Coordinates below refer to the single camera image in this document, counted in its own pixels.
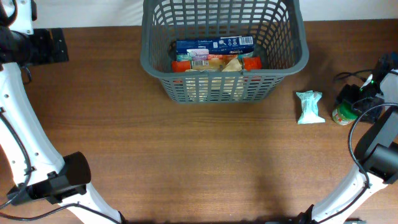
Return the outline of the orange spaghetti packet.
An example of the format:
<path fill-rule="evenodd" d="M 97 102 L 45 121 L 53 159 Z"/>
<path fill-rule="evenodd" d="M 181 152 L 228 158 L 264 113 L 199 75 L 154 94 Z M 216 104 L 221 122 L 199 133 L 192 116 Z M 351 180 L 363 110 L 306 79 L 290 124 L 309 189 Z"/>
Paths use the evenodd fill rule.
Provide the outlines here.
<path fill-rule="evenodd" d="M 237 58 L 224 55 L 223 58 L 196 61 L 174 61 L 172 71 L 181 72 L 240 72 L 243 70 L 260 70 L 262 62 L 260 57 Z"/>

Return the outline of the grey plastic basket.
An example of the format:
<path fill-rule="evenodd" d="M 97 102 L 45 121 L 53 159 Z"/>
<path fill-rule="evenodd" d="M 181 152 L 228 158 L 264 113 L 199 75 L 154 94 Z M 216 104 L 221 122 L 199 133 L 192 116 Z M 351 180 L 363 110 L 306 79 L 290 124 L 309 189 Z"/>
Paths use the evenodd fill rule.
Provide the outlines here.
<path fill-rule="evenodd" d="M 145 0 L 141 65 L 179 103 L 263 100 L 309 52 L 299 0 Z"/>

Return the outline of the beige crinkled pouch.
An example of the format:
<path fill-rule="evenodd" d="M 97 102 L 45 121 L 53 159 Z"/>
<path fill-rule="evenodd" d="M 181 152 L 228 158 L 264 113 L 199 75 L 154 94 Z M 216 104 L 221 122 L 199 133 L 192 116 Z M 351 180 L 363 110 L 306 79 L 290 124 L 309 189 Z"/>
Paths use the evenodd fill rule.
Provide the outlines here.
<path fill-rule="evenodd" d="M 177 92 L 178 101 L 238 101 L 244 93 L 242 77 L 187 77 Z"/>

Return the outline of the blue tissue multipack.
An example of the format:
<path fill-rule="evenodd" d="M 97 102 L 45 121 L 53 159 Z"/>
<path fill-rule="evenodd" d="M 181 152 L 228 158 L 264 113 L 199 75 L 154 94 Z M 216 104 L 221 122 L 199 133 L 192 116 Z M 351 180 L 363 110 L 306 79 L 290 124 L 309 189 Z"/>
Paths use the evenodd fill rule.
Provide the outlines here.
<path fill-rule="evenodd" d="M 210 55 L 247 55 L 254 52 L 252 36 L 177 40 L 177 61 L 208 60 Z"/>

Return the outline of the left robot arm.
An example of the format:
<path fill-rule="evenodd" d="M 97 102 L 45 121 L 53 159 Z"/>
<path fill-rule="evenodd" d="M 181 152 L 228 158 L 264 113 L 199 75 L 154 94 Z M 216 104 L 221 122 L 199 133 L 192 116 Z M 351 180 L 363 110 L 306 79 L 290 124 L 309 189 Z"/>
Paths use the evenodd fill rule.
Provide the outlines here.
<path fill-rule="evenodd" d="M 15 183 L 1 207 L 44 199 L 83 223 L 125 223 L 93 187 L 86 157 L 62 156 L 32 109 L 21 71 L 69 60 L 62 30 L 35 29 L 36 18 L 33 0 L 1 1 L 1 149 Z"/>

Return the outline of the green lid jar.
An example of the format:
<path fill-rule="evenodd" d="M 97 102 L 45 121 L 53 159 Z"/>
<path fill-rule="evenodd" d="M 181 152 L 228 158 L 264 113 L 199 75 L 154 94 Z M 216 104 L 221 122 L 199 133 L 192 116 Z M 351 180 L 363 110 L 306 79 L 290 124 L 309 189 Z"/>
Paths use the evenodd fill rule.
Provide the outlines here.
<path fill-rule="evenodd" d="M 348 125 L 357 119 L 358 115 L 351 109 L 347 102 L 338 104 L 332 112 L 332 118 L 339 125 Z"/>

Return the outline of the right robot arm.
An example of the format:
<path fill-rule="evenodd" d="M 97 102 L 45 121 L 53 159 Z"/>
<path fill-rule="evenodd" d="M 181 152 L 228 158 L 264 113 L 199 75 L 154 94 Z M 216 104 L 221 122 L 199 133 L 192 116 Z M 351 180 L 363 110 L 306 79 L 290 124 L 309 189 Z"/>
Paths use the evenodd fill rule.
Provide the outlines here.
<path fill-rule="evenodd" d="M 342 72 L 334 80 L 356 77 L 336 97 L 334 122 L 350 125 L 348 150 L 354 162 L 348 175 L 321 202 L 292 223 L 347 223 L 370 196 L 397 182 L 397 53 L 384 54 L 373 69 Z"/>

